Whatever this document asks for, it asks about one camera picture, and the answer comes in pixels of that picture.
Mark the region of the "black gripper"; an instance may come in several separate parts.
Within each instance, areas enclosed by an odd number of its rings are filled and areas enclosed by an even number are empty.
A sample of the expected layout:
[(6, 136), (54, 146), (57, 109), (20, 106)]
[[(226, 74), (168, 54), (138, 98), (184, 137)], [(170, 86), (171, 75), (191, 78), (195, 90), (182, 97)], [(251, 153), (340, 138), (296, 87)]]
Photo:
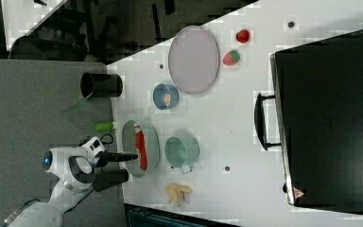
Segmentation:
[[(128, 162), (136, 160), (139, 158), (138, 154), (134, 153), (113, 153), (105, 151), (100, 151), (95, 156), (95, 166), (103, 167), (108, 164), (108, 162)], [(126, 169), (116, 169), (112, 171), (102, 172), (95, 175), (95, 181), (93, 183), (93, 188), (96, 192), (109, 189), (111, 187), (117, 186), (119, 184), (125, 183), (129, 180), (129, 173)]]

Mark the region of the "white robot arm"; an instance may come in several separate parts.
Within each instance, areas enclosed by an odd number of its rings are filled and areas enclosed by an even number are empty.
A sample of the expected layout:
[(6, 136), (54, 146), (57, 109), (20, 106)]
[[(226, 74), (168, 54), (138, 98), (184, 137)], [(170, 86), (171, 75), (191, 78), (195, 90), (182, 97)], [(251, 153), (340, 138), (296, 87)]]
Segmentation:
[(59, 178), (48, 202), (25, 202), (13, 211), (2, 227), (63, 227), (62, 216), (91, 192), (100, 192), (129, 179), (126, 169), (95, 172), (110, 162), (134, 161), (137, 154), (113, 153), (93, 148), (52, 148), (43, 157), (43, 170)]

